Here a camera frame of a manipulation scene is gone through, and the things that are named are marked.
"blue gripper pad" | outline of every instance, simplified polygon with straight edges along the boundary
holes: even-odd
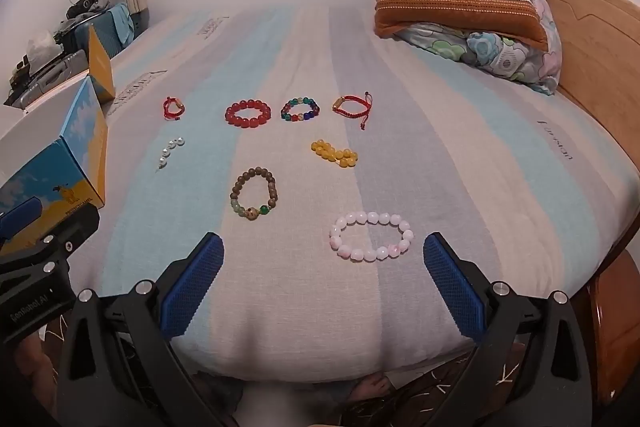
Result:
[[[42,215],[42,203],[29,198],[0,217],[0,241],[9,240]]]
[[[429,235],[424,240],[422,250],[424,265],[436,283],[460,333],[479,344],[486,330],[484,304],[451,258],[447,251],[449,245],[445,245],[437,235]]]
[[[167,340],[184,334],[216,278],[225,256],[222,239],[211,234],[190,255],[191,262],[167,292],[160,307],[160,330]]]

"bracelet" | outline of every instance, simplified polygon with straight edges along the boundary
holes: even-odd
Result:
[[[252,118],[249,120],[248,118],[242,118],[240,116],[236,116],[236,112],[242,109],[257,109],[262,114],[258,116],[258,118]],[[260,100],[241,100],[240,102],[236,102],[232,104],[230,107],[226,108],[225,120],[229,123],[229,125],[235,125],[236,127],[242,127],[246,129],[248,127],[256,128],[259,125],[267,123],[267,120],[271,119],[271,107],[269,107],[264,102]]]
[[[388,225],[391,223],[402,233],[402,239],[397,245],[388,245],[388,247],[380,247],[377,250],[361,250],[360,248],[352,249],[350,246],[345,245],[340,238],[340,231],[344,230],[347,225],[353,223],[359,223],[364,225],[366,222],[372,225]],[[368,263],[373,263],[376,259],[384,261],[387,257],[395,259],[401,253],[406,252],[411,245],[411,241],[414,239],[414,232],[409,229],[409,223],[404,221],[398,214],[378,214],[377,212],[350,212],[344,217],[339,217],[335,221],[335,225],[332,226],[330,232],[329,244],[331,248],[338,251],[338,255],[343,259],[351,258],[352,261],[362,261],[363,259]]]
[[[340,167],[355,167],[358,161],[358,154],[349,149],[342,151],[335,150],[329,142],[324,140],[318,140],[311,144],[311,150],[315,151],[318,156],[322,156],[322,159],[335,162]]]
[[[306,105],[308,105],[311,108],[311,111],[301,112],[299,114],[289,114],[289,111],[291,110],[291,108],[294,105],[298,105],[300,103],[306,103]],[[286,121],[292,121],[292,122],[309,120],[311,118],[315,118],[319,114],[320,114],[320,108],[318,107],[318,104],[316,103],[316,101],[312,98],[307,98],[307,97],[292,98],[280,110],[280,116],[282,117],[282,119]]]
[[[169,111],[169,106],[175,103],[178,106],[178,112]],[[173,98],[171,96],[166,97],[164,103],[162,104],[162,108],[164,108],[164,118],[165,120],[180,120],[181,115],[184,113],[184,104],[180,101],[180,98]]]
[[[260,210],[253,206],[244,208],[244,206],[240,206],[240,203],[238,202],[238,195],[240,194],[240,190],[242,190],[242,186],[256,174],[267,180],[267,187],[269,188],[269,201],[267,204],[261,206]],[[260,214],[266,216],[269,214],[269,211],[276,206],[276,201],[278,201],[276,180],[273,177],[273,174],[271,174],[267,169],[263,169],[262,167],[249,169],[247,172],[244,172],[242,176],[238,176],[238,181],[234,185],[234,188],[231,189],[229,198],[231,199],[231,207],[238,216],[246,217],[249,221],[253,221],[254,219],[257,219]]]
[[[352,100],[353,102],[358,102],[361,103],[364,107],[366,107],[366,110],[359,112],[359,113],[350,113],[350,112],[346,112],[344,109],[341,109],[340,106],[342,105],[343,102],[345,102],[346,100]],[[369,91],[365,91],[364,93],[364,100],[357,97],[357,96],[352,96],[350,94],[348,94],[347,96],[341,96],[340,98],[338,98],[338,100],[336,100],[334,102],[334,107],[332,107],[333,111],[341,114],[342,116],[346,116],[347,118],[361,118],[364,117],[364,119],[362,120],[362,122],[360,122],[360,128],[364,131],[364,124],[367,123],[367,120],[369,120],[369,113],[371,112],[371,105],[373,105],[373,97],[369,94]]]

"red string bracelet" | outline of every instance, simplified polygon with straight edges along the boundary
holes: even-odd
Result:
[[[169,111],[169,106],[175,103],[178,106],[178,112]],[[180,116],[184,113],[184,104],[180,101],[179,98],[172,98],[170,96],[166,97],[164,103],[162,104],[164,108],[164,118],[166,120],[180,120]]]
[[[359,113],[346,112],[344,109],[340,108],[342,103],[345,102],[346,100],[352,100],[353,102],[361,103],[364,107],[366,107],[366,110]],[[364,124],[366,124],[367,120],[369,120],[371,105],[373,105],[373,97],[369,94],[369,91],[365,91],[364,100],[357,96],[352,96],[348,94],[347,96],[341,96],[340,98],[338,98],[338,100],[334,102],[334,107],[332,109],[334,110],[334,112],[341,114],[342,116],[346,116],[347,118],[364,117],[362,122],[360,122],[360,128],[364,131]]]

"striped bed sheet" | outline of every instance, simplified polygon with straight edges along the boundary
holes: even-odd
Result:
[[[489,280],[546,297],[579,289],[639,210],[637,169],[580,108],[379,39],[370,10],[176,15],[113,65],[106,206],[71,258],[74,288],[127,292],[218,233],[225,262],[174,347],[224,375],[346,380],[455,351],[467,340],[424,268],[429,233]],[[373,108],[362,131],[331,106],[366,90]],[[186,106],[179,121],[162,117],[167,96]],[[279,108],[299,96],[318,102],[319,118],[282,121]],[[273,120],[226,124],[225,109],[249,98],[267,102]],[[158,170],[178,136],[185,145]],[[317,139],[357,152],[356,167],[321,160],[310,149]],[[250,222],[228,194],[255,166],[273,172],[280,199]],[[247,183],[242,204],[265,203],[262,185]],[[409,251],[375,263],[338,257],[328,232],[354,210],[401,214],[415,233]],[[343,235],[360,248],[398,241],[392,227]]]

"screw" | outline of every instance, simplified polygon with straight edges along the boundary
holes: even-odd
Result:
[[[78,294],[78,298],[80,299],[80,302],[88,302],[89,299],[93,296],[94,296],[94,292],[92,292],[89,288],[87,288],[86,290],[82,290]]]
[[[511,288],[509,288],[509,285],[506,282],[495,282],[493,288],[494,293],[500,297],[508,295],[511,291]]]
[[[154,285],[151,281],[140,281],[136,284],[136,293],[138,295],[146,295],[151,291]]]
[[[566,304],[568,300],[569,298],[566,296],[566,293],[561,291],[554,292],[554,301],[556,301],[558,304]]]

